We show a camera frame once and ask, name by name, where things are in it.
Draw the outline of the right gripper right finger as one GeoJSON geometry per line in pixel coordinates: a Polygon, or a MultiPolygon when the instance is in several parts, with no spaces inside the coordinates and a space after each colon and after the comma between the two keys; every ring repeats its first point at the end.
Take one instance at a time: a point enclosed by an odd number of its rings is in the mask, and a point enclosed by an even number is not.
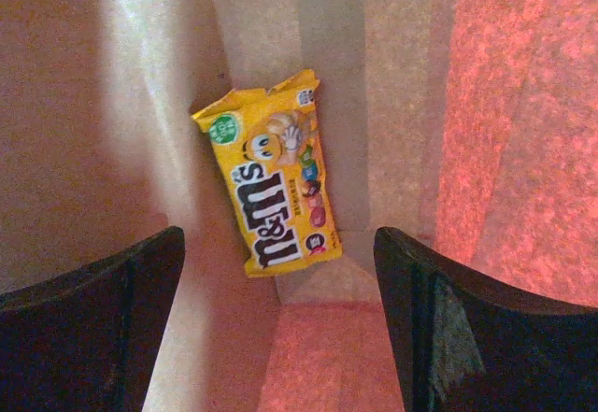
{"type": "Polygon", "coordinates": [[[392,227],[374,261],[408,411],[593,411],[597,311],[507,285],[392,227]]]}

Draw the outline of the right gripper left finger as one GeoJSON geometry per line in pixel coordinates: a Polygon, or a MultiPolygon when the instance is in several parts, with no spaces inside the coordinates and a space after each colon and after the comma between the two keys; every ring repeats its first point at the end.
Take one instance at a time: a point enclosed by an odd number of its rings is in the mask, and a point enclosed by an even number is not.
{"type": "Polygon", "coordinates": [[[184,232],[171,226],[2,294],[2,410],[141,410],[184,261],[184,232]]]}

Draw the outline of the red paper bag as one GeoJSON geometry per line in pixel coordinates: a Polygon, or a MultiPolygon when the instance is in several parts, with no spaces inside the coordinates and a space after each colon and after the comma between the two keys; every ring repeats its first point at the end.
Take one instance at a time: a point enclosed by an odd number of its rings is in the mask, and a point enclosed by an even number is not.
{"type": "Polygon", "coordinates": [[[597,303],[597,0],[1,0],[2,291],[170,225],[146,410],[401,410],[376,228],[597,303]],[[249,279],[192,114],[304,68],[345,252],[249,279]]]}

